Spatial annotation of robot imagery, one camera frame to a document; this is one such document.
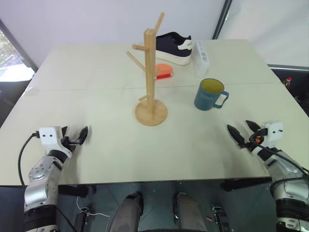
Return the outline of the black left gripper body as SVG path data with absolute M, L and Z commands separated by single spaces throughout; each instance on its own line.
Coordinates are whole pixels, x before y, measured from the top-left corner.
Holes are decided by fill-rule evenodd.
M 64 136 L 61 139 L 61 144 L 67 148 L 70 152 L 74 152 L 76 146 L 79 144 L 79 140 L 70 139 L 68 136 Z

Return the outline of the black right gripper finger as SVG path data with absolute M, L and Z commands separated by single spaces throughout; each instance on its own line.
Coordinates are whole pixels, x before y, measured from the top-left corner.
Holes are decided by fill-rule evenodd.
M 257 123 L 250 121 L 250 120 L 246 120 L 246 123 L 251 131 L 257 132 L 260 130 L 260 126 Z
M 241 136 L 240 132 L 235 127 L 227 125 L 227 130 L 231 137 L 236 141 L 239 148 L 246 148 L 245 139 Z

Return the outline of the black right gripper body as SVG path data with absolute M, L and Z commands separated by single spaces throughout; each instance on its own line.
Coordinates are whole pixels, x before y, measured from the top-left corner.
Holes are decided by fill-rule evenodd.
M 248 149 L 249 151 L 253 151 L 264 141 L 264 137 L 267 135 L 267 133 L 268 129 L 253 130 L 253 134 L 249 137 L 249 141 L 245 143 L 244 148 Z

